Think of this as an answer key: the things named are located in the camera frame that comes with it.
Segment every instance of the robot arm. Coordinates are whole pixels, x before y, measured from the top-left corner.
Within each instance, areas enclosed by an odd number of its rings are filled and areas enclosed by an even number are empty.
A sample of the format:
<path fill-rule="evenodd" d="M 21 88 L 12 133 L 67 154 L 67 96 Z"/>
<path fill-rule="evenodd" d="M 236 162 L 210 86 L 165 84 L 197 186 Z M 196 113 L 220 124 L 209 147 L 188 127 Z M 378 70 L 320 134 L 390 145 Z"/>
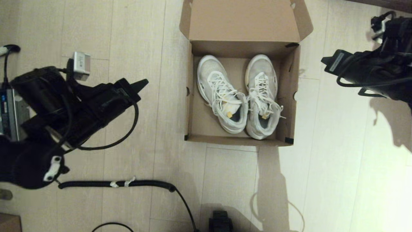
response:
<path fill-rule="evenodd" d="M 325 72 L 338 76 L 343 87 L 360 87 L 359 95 L 389 97 L 412 103 L 412 18 L 395 18 L 387 12 L 371 20 L 376 33 L 373 39 L 382 42 L 375 51 L 356 52 L 337 50 L 324 57 Z M 350 83 L 343 83 L 344 78 Z"/>
<path fill-rule="evenodd" d="M 77 148 L 93 150 L 117 145 L 134 129 L 138 93 L 148 84 L 147 79 L 129 84 L 123 78 L 114 84 L 88 87 L 75 80 L 73 70 L 74 60 L 69 59 L 66 69 L 35 69 L 10 82 L 37 115 L 21 125 L 27 134 L 23 141 L 12 142 L 0 135 L 0 182 L 27 189 L 45 187 L 69 171 L 64 165 L 64 154 Z M 60 72 L 66 73 L 66 80 Z M 125 137 L 104 147 L 81 147 L 130 106 L 135 107 L 136 115 Z"/>

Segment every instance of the box flap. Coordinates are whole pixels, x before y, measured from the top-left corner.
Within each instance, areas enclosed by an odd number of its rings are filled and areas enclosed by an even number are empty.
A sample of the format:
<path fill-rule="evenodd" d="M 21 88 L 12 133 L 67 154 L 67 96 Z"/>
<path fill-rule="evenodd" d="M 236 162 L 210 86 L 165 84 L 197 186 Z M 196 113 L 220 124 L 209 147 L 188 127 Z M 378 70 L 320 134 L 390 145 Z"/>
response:
<path fill-rule="evenodd" d="M 308 36 L 313 31 L 312 20 L 310 19 L 308 9 L 304 0 L 290 0 L 297 29 L 299 31 L 300 41 Z"/>
<path fill-rule="evenodd" d="M 183 33 L 186 38 L 189 38 L 190 30 L 190 17 L 192 14 L 192 1 L 193 0 L 184 0 L 182 6 L 182 15 L 180 16 L 180 31 Z"/>
<path fill-rule="evenodd" d="M 296 100 L 299 82 L 300 47 L 283 59 L 280 76 L 278 78 L 277 103 L 284 106 L 278 126 L 276 127 L 276 139 L 293 143 L 295 137 Z"/>
<path fill-rule="evenodd" d="M 20 217 L 0 213 L 1 232 L 21 232 Z"/>
<path fill-rule="evenodd" d="M 301 39 L 289 0 L 194 0 L 190 17 L 187 4 L 185 1 L 180 29 L 190 40 L 298 43 Z M 306 6 L 296 9 L 303 20 L 301 11 Z M 302 35 L 307 34 L 304 28 Z"/>
<path fill-rule="evenodd" d="M 194 79 L 193 79 L 193 54 L 192 44 L 189 43 L 187 50 L 187 76 L 186 76 L 186 123 L 185 123 L 185 138 L 192 132 L 192 108 L 194 95 Z"/>
<path fill-rule="evenodd" d="M 292 145 L 279 140 L 255 140 L 249 137 L 220 137 L 207 135 L 190 135 L 187 138 L 187 141 L 238 146 L 287 147 Z"/>

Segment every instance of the white sneaker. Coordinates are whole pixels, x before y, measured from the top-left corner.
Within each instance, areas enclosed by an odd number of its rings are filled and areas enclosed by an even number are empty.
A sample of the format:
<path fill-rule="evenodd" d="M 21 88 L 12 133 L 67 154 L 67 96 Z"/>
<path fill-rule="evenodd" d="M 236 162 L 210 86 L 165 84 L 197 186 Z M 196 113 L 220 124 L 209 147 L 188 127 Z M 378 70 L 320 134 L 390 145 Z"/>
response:
<path fill-rule="evenodd" d="M 272 62 L 265 55 L 255 56 L 245 75 L 250 113 L 246 131 L 257 140 L 271 135 L 278 125 L 283 106 L 275 102 L 278 81 Z"/>
<path fill-rule="evenodd" d="M 246 96 L 233 88 L 216 57 L 207 55 L 200 60 L 197 86 L 225 131 L 237 134 L 245 129 L 248 116 Z"/>

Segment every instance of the white connector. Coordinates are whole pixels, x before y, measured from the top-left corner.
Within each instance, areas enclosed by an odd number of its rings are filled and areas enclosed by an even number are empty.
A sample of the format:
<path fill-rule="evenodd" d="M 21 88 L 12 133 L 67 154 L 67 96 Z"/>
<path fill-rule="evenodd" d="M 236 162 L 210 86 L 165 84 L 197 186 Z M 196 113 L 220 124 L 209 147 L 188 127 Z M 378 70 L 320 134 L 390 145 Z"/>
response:
<path fill-rule="evenodd" d="M 74 60 L 74 78 L 76 80 L 87 80 L 90 75 L 91 55 L 84 52 L 75 52 Z"/>
<path fill-rule="evenodd" d="M 0 56 L 6 54 L 8 51 L 7 47 L 0 47 Z"/>

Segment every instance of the box lid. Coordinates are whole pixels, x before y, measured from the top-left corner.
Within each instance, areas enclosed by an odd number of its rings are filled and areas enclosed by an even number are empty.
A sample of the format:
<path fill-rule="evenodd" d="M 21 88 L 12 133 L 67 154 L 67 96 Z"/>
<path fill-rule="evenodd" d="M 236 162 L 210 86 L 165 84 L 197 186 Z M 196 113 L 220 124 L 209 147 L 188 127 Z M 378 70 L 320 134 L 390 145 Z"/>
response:
<path fill-rule="evenodd" d="M 313 26 L 304 0 L 185 0 L 180 31 L 191 41 L 298 43 Z"/>

